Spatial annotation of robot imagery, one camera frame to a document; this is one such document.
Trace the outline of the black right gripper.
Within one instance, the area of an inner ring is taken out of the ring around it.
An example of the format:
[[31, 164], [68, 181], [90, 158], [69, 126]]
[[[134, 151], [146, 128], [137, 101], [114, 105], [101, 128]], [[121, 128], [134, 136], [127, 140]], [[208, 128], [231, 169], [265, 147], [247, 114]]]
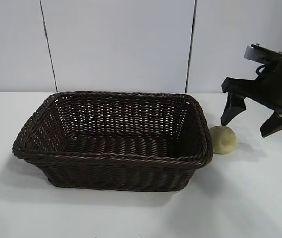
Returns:
[[[250, 44], [244, 57], [260, 63], [255, 80], [226, 78], [222, 83], [227, 101], [221, 116], [221, 125], [228, 125], [246, 110], [245, 98], [250, 98], [274, 111], [282, 112], [282, 53]], [[282, 130], [282, 113], [273, 114], [260, 127], [263, 138]]]

